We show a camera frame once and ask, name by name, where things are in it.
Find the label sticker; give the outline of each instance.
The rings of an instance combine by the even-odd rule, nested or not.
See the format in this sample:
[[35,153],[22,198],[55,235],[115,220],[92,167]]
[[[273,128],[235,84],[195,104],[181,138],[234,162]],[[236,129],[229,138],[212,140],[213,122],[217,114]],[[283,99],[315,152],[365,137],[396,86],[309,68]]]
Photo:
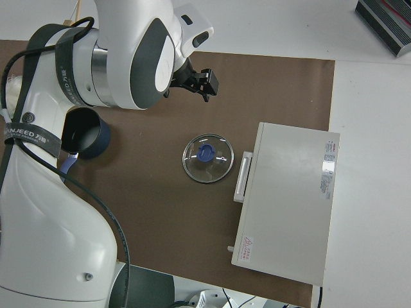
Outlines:
[[331,199],[333,194],[333,178],[335,171],[335,155],[336,155],[336,143],[334,141],[328,141],[325,145],[324,160],[322,161],[322,176],[320,183],[321,196],[327,200]]
[[250,262],[253,242],[254,238],[243,236],[240,250],[240,261]]

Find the black cable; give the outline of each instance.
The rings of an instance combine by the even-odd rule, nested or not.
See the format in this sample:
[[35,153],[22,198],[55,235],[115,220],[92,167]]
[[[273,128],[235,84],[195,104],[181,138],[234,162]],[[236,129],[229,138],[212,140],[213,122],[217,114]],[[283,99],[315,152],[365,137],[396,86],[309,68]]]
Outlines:
[[[94,18],[92,17],[86,17],[83,19],[80,19],[79,21],[75,22],[72,27],[77,27],[80,24],[83,24],[85,22],[89,22],[86,27],[77,33],[74,36],[74,42],[79,41],[82,39],[88,32],[91,30],[93,24],[94,24]],[[44,53],[46,51],[52,51],[56,48],[56,45],[51,45],[51,46],[46,46],[42,48],[37,48],[37,49],[29,49],[29,50],[24,50],[20,51],[16,55],[14,55],[6,64],[6,67],[4,68],[3,75],[1,77],[1,83],[0,83],[0,100],[1,100],[1,108],[2,109],[7,109],[7,103],[6,103],[6,84],[7,84],[7,77],[10,72],[10,69],[12,68],[13,64],[20,59],[22,56],[29,56],[29,55],[37,55],[39,53]]]
[[52,166],[51,164],[49,164],[48,162],[46,162],[45,160],[42,160],[40,157],[38,157],[36,154],[34,154],[32,151],[30,151],[25,145],[24,143],[20,140],[20,139],[15,139],[15,144],[23,151],[25,152],[25,154],[27,154],[28,156],[30,156],[33,160],[35,160],[36,162],[38,162],[40,165],[46,167],[47,169],[49,169],[50,171],[56,173],[57,175],[65,178],[67,181],[71,182],[72,184],[74,184],[75,186],[77,186],[78,188],[80,188],[82,191],[84,191],[85,193],[87,193],[89,196],[91,196],[99,206],[102,207],[102,209],[110,216],[110,219],[114,222],[114,224],[117,227],[117,231],[120,235],[121,241],[123,242],[123,247],[124,247],[124,253],[125,253],[125,266],[127,266],[128,269],[128,273],[126,276],[126,289],[125,289],[125,298],[123,301],[123,307],[126,307],[127,304],[127,299],[128,299],[128,282],[130,279],[130,252],[128,250],[128,245],[127,245],[127,240],[124,234],[124,231],[119,223],[119,221],[117,220],[117,218],[115,217],[115,215],[113,214],[113,212],[109,209],[108,206],[106,206],[106,204],[104,204],[104,202],[96,195],[94,194],[90,189],[88,189],[86,186],[84,186],[83,184],[81,184],[79,181],[75,180],[74,178],[72,178],[71,176],[65,174],[64,172],[58,170],[56,167]]
[[225,289],[224,289],[224,288],[223,288],[223,292],[224,292],[225,297],[227,298],[227,301],[228,301],[228,303],[229,303],[229,305],[230,305],[230,308],[232,308],[232,305],[231,305],[231,303],[230,303],[230,298],[229,298],[229,296],[227,295],[227,293],[225,292]]
[[319,304],[317,305],[317,308],[321,308],[321,302],[322,302],[322,287],[320,287]]
[[255,299],[256,296],[253,296],[252,298],[250,298],[249,300],[246,300],[245,302],[243,302],[240,306],[238,306],[238,308],[243,307],[246,303],[248,303],[249,301]]

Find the glass lid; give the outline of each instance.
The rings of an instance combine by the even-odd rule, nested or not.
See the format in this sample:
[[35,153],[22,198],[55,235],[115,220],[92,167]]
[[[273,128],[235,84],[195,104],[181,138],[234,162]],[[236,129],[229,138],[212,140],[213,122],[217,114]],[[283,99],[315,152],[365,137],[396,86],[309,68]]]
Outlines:
[[186,173],[200,183],[213,183],[231,169],[234,152],[225,138],[207,133],[191,140],[182,154]]

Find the printed logo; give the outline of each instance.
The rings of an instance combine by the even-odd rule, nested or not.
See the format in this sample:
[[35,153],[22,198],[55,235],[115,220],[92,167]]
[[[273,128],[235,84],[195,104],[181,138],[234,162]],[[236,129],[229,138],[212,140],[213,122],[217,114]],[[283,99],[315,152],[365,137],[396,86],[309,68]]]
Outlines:
[[24,122],[24,123],[32,123],[32,122],[34,122],[34,120],[36,120],[36,117],[31,112],[26,112],[21,117],[21,121]]

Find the white cable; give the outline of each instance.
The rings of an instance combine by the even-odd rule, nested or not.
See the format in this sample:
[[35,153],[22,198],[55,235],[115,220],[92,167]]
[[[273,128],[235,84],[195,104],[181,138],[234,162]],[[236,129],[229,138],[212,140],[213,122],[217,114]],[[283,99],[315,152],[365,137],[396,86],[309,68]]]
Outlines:
[[8,114],[8,111],[7,111],[7,109],[2,109],[1,110],[1,115],[3,116],[3,118],[4,118],[4,121],[6,122],[6,123],[11,123],[12,122],[12,119],[10,118],[10,115]]

